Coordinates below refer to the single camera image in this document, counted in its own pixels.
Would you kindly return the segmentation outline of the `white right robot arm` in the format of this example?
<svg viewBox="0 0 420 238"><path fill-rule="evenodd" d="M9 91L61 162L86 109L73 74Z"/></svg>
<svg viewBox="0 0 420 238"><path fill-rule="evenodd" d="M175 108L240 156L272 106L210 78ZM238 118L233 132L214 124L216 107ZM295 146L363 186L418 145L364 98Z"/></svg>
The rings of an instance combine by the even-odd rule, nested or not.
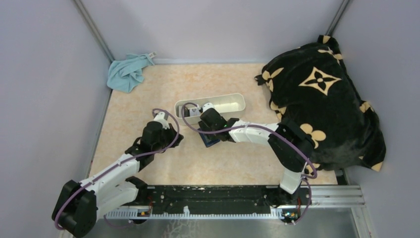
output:
<svg viewBox="0 0 420 238"><path fill-rule="evenodd" d="M238 118L226 120L216 109L210 108L201 114L198 125L211 140L270 147L285 168L279 187L289 194L295 193L301 185L305 167L315 149L310 135L289 119L271 124L251 123Z"/></svg>

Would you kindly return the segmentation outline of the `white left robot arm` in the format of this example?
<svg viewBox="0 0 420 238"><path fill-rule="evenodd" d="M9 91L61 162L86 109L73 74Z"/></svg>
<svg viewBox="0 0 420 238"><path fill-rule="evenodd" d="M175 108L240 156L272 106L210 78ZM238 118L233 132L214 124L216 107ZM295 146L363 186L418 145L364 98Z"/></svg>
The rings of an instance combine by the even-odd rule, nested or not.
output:
<svg viewBox="0 0 420 238"><path fill-rule="evenodd" d="M56 229L82 238L108 212L142 197L147 185L134 175L149 165L155 154L178 146L183 139L179 123L168 122L171 113L153 109L152 114L142 136L115 162L89 178L63 185L52 212Z"/></svg>

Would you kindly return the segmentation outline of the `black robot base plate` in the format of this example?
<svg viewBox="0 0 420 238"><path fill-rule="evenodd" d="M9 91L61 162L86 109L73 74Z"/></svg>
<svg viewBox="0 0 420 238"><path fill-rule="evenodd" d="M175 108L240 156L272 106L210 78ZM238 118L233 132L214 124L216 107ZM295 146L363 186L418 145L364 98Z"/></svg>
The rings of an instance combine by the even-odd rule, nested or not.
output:
<svg viewBox="0 0 420 238"><path fill-rule="evenodd" d="M128 203L146 206L153 215L260 215L288 205L302 211L308 204L307 187L289 194L277 185L154 185Z"/></svg>

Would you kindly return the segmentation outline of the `blue leather card holder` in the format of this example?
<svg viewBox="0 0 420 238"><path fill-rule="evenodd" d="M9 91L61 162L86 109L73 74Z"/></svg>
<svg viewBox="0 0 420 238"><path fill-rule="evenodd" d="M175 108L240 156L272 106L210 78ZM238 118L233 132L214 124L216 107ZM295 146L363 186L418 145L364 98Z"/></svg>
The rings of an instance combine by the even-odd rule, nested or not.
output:
<svg viewBox="0 0 420 238"><path fill-rule="evenodd" d="M211 137L208 134L200 133L200 137L201 137L201 139L202 139L202 141L203 141L203 143L204 143L204 145L205 145L206 148L209 148L211 146L214 146L215 144L217 144L217 143L220 142L220 139L213 138L213 137Z"/></svg>

